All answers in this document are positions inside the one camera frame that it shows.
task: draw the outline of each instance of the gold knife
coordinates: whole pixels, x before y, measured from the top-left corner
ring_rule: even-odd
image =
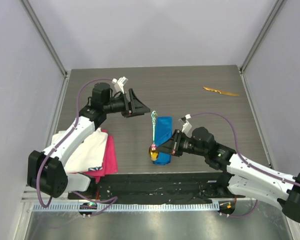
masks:
[[[221,91],[221,90],[217,90],[217,89],[214,89],[214,88],[211,88],[211,87],[204,86],[203,88],[205,90],[208,90],[208,91],[211,91],[211,92],[216,92],[216,93],[223,94],[223,95],[234,96],[234,97],[239,96],[239,94],[237,94],[237,93],[232,93],[232,92],[228,92],[228,91]]]

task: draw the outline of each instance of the pink napkin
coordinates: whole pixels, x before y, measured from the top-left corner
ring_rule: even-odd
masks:
[[[108,174],[115,174],[118,172],[118,162],[115,151],[114,136],[108,134],[108,139],[105,146],[102,169],[98,171],[86,171],[85,174],[95,177],[95,181],[99,182],[101,177]]]

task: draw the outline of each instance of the blue cloth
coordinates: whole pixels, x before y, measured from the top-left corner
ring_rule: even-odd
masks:
[[[154,132],[154,144],[159,146],[168,141],[172,136],[172,117],[171,116],[159,116],[156,119],[155,132]],[[157,160],[153,161],[157,165],[166,165],[170,163],[171,155],[166,153],[159,153]]]

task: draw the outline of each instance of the stack of folded cloth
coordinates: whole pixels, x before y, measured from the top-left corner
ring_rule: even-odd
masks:
[[[53,135],[52,143],[58,142],[65,131]],[[114,137],[107,131],[98,128],[88,136],[83,143],[69,157],[64,166],[67,174],[85,173],[93,176],[96,182],[101,177],[118,172],[118,163],[115,151]]]

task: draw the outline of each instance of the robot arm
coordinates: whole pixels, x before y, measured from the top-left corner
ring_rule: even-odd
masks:
[[[182,130],[175,130],[168,141],[156,147],[157,152],[176,157],[183,153],[202,156],[211,168],[223,172],[222,179],[217,181],[216,191],[255,198],[275,206],[300,223],[300,187],[293,184],[300,184],[300,173],[295,177],[240,156],[234,149],[216,142],[204,127],[194,129],[192,136],[188,137],[190,117],[186,115],[180,119]]]
[[[114,79],[112,83],[117,93],[112,96],[109,84],[95,84],[88,103],[79,111],[77,125],[72,125],[59,139],[43,151],[33,151],[28,157],[27,184],[36,189],[39,167],[44,158],[56,148],[56,144],[65,136],[67,138],[58,146],[46,162],[41,177],[41,192],[58,198],[64,192],[79,191],[83,195],[92,196],[96,192],[95,179],[83,173],[66,173],[64,166],[77,147],[106,120],[107,114],[121,113],[125,118],[141,116],[149,113],[150,109],[138,100],[134,91],[129,89],[129,100],[123,86],[128,79]]]

